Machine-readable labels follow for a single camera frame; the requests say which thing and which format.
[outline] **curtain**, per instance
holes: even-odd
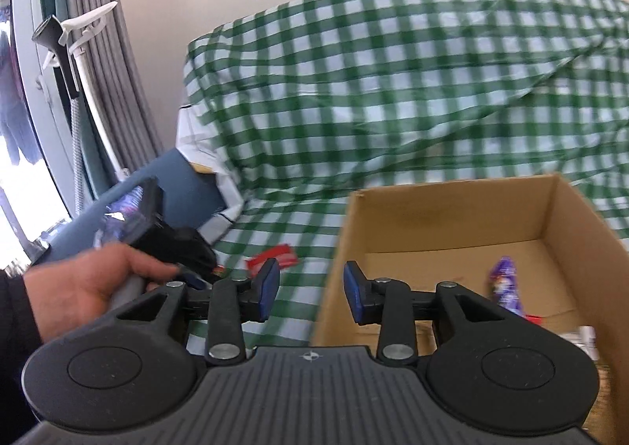
[[[120,0],[67,0],[70,17],[117,1],[108,24],[86,47],[101,118],[123,166],[131,171],[163,151],[131,51]]]

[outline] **green and white checkered cloth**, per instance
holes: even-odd
[[[619,0],[299,0],[189,46],[194,141],[245,207],[228,268],[281,243],[249,347],[306,344],[348,194],[559,171],[629,237],[629,5]],[[198,324],[194,334],[204,335]]]

